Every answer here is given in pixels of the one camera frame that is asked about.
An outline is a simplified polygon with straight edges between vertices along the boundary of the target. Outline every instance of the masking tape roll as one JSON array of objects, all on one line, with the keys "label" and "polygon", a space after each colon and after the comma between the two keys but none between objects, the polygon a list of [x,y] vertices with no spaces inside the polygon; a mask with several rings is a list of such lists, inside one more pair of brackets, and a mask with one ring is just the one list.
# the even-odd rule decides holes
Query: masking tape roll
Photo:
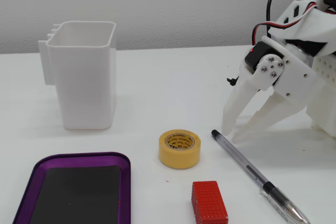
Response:
[{"label": "masking tape roll", "polygon": [[200,160],[200,138],[185,130],[172,130],[160,136],[160,161],[171,168],[187,169]]}]

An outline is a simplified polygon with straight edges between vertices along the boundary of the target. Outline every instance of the white wall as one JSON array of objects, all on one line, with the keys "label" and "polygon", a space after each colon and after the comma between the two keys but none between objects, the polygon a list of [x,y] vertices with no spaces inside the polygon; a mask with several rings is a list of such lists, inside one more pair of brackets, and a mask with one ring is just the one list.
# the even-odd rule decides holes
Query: white wall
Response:
[{"label": "white wall", "polygon": [[[292,0],[274,0],[272,17]],[[117,22],[118,49],[241,45],[267,0],[0,0],[0,53],[37,52],[53,23]]]}]

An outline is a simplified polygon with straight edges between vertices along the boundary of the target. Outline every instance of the purple tray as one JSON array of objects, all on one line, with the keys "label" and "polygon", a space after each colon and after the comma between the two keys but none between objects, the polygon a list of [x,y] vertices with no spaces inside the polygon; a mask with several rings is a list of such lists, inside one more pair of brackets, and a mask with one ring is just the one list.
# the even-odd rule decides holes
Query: purple tray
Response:
[{"label": "purple tray", "polygon": [[50,168],[63,167],[120,167],[118,224],[131,223],[131,162],[123,154],[116,152],[60,154],[46,157],[39,161],[33,169],[25,193],[13,224],[29,224],[35,204],[43,184],[46,171]]}]

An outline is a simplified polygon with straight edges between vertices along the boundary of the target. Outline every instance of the red block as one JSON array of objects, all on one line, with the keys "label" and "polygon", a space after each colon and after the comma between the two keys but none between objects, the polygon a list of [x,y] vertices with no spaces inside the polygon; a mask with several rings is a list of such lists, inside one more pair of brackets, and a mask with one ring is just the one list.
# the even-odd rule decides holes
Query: red block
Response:
[{"label": "red block", "polygon": [[229,218],[216,181],[194,182],[192,203],[197,224],[227,224]]}]

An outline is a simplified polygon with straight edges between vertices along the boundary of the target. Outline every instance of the cup handle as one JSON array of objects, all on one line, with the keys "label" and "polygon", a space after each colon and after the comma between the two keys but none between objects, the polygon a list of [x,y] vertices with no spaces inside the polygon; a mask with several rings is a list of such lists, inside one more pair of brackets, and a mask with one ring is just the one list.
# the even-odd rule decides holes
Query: cup handle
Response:
[{"label": "cup handle", "polygon": [[51,67],[50,55],[47,47],[47,40],[40,40],[38,42],[38,47],[41,55],[44,82],[46,85],[55,85],[53,69]]}]

